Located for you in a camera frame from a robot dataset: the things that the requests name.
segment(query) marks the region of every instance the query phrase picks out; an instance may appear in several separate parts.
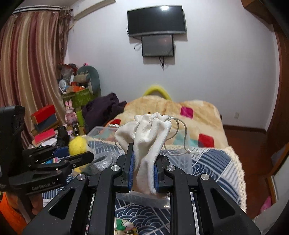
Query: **cable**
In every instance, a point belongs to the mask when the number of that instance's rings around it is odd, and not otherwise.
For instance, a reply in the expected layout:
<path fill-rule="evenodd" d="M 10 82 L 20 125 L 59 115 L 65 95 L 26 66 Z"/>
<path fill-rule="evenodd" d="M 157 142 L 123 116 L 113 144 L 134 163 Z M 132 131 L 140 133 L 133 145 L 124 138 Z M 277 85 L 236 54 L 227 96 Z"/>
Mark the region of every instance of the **cable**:
<path fill-rule="evenodd" d="M 159 60 L 161 62 L 161 67 L 162 67 L 162 69 L 164 71 L 164 56 L 159 56 Z"/>
<path fill-rule="evenodd" d="M 138 52 L 141 48 L 142 48 L 142 43 L 141 43 L 141 42 L 134 45 L 134 50 L 135 50 L 136 52 Z"/>
<path fill-rule="evenodd" d="M 179 119 L 179 118 L 177 118 L 177 117 L 172 117 L 172 116 L 170 116 L 168 120 L 169 120 L 169 121 L 175 120 L 175 121 L 177 122 L 177 131 L 176 131 L 176 133 L 175 133 L 172 137 L 166 139 L 166 141 L 169 140 L 169 139 L 171 139 L 171 138 L 173 138 L 173 137 L 177 134 L 177 132 L 179 131 L 179 122 L 178 122 L 178 121 L 180 121 L 180 122 L 184 125 L 184 127 L 185 127 L 185 137 L 184 137 L 184 143 L 183 143 L 183 147 L 184 147 L 184 149 L 186 150 L 185 153 L 193 153 L 193 154 L 198 154 L 198 155 L 199 155 L 200 153 L 191 151 L 189 148 L 186 148 L 186 140 L 187 140 L 188 130 L 187 130 L 187 125 L 184 123 L 184 121 L 182 121 L 181 119 Z M 172 156 L 179 156 L 179 155 L 183 155 L 183 154 L 185 154 L 185 153 L 180 153 L 180 154 L 172 154 L 172 153 L 170 153 L 170 155 L 172 155 Z"/>

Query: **white wall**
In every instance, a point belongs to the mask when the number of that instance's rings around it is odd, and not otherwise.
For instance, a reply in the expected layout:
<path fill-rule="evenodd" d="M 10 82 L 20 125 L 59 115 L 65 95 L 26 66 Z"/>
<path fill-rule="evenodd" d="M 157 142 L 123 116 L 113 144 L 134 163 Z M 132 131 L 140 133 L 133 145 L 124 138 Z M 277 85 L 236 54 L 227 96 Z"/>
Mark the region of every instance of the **white wall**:
<path fill-rule="evenodd" d="M 175 37 L 175 57 L 163 71 L 158 59 L 134 51 L 126 27 L 127 10 L 164 4 L 183 6 L 187 36 Z M 240 0 L 117 0 L 75 24 L 68 52 L 70 63 L 98 70 L 103 95 L 131 101 L 159 84 L 174 101 L 213 103 L 224 124 L 265 128 L 279 79 L 274 37 Z"/>

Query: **beige blanket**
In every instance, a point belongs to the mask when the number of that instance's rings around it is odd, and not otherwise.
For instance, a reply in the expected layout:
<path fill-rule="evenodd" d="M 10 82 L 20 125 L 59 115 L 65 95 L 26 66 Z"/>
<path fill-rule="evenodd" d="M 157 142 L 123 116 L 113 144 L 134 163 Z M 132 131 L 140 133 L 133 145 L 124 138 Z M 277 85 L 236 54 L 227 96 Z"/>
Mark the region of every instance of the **beige blanket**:
<path fill-rule="evenodd" d="M 193 110 L 192 119 L 181 115 L 182 107 L 191 108 Z M 161 115 L 166 114 L 183 120 L 187 125 L 191 140 L 195 140 L 196 143 L 200 139 L 202 139 L 202 141 L 205 139 L 204 144 L 206 144 L 206 139 L 208 139 L 208 137 L 209 139 L 210 137 L 213 138 L 214 146 L 200 145 L 200 147 L 228 147 L 228 142 L 220 119 L 219 111 L 214 105 L 201 100 L 176 103 L 171 100 L 165 100 L 159 96 L 144 96 L 128 103 L 125 106 L 124 112 L 117 115 L 115 119 L 120 119 L 120 125 L 124 125 L 127 122 L 133 121 L 135 115 L 143 115 L 148 112 L 159 112 Z M 172 121 L 171 132 L 173 133 L 176 129 L 177 124 L 175 121 Z"/>

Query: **colorful toy figure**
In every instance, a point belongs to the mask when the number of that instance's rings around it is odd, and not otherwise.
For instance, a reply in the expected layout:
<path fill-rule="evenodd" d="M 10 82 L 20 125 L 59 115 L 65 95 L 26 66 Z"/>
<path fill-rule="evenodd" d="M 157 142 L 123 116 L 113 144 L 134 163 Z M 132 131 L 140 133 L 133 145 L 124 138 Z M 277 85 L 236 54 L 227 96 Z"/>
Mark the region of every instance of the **colorful toy figure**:
<path fill-rule="evenodd" d="M 77 122 L 77 115 L 73 110 L 72 101 L 65 102 L 65 121 L 68 126 L 72 126 L 73 122 Z"/>
<path fill-rule="evenodd" d="M 114 218 L 114 235 L 138 235 L 137 228 L 129 221 Z"/>

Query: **dark purple clothing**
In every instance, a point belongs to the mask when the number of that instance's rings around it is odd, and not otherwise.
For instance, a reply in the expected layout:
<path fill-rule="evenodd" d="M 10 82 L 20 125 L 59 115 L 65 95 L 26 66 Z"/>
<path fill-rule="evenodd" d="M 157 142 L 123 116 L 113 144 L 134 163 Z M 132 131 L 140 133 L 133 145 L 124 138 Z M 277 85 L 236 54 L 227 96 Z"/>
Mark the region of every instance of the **dark purple clothing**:
<path fill-rule="evenodd" d="M 108 121 L 124 111 L 126 101 L 119 102 L 116 94 L 97 97 L 82 107 L 82 115 L 85 121 L 85 131 L 88 133 L 95 126 L 105 126 Z"/>

